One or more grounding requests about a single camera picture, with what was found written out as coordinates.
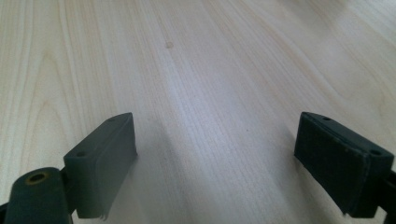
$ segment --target small hole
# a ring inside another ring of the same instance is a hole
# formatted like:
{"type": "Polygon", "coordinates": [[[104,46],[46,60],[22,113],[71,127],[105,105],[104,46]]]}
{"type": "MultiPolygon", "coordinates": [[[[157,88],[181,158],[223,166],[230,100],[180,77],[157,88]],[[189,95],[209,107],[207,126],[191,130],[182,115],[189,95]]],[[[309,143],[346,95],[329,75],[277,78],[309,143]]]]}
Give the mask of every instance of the small hole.
{"type": "Polygon", "coordinates": [[[370,150],[370,153],[375,155],[375,156],[380,156],[381,152],[377,151],[377,150],[370,150]]]}
{"type": "Polygon", "coordinates": [[[80,151],[80,152],[77,153],[77,156],[78,157],[85,157],[85,152],[80,151]]]}
{"type": "Polygon", "coordinates": [[[47,179],[49,175],[47,173],[38,173],[35,175],[31,175],[26,179],[26,184],[27,185],[35,185],[38,184],[40,182],[42,182],[43,180],[47,179]]]}
{"type": "Polygon", "coordinates": [[[46,177],[46,176],[43,175],[43,174],[34,175],[34,176],[29,178],[29,181],[37,182],[37,181],[41,180],[44,177],[46,177]]]}

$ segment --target wooden surface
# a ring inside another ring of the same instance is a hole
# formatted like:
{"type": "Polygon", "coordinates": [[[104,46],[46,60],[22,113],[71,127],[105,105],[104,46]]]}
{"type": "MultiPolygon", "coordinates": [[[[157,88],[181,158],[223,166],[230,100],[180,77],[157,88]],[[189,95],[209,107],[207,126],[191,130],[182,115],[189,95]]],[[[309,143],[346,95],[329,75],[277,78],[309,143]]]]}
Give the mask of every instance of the wooden surface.
{"type": "Polygon", "coordinates": [[[382,223],[343,217],[293,146],[311,111],[396,153],[395,87],[394,0],[1,1],[0,203],[132,111],[106,223],[382,223]]]}

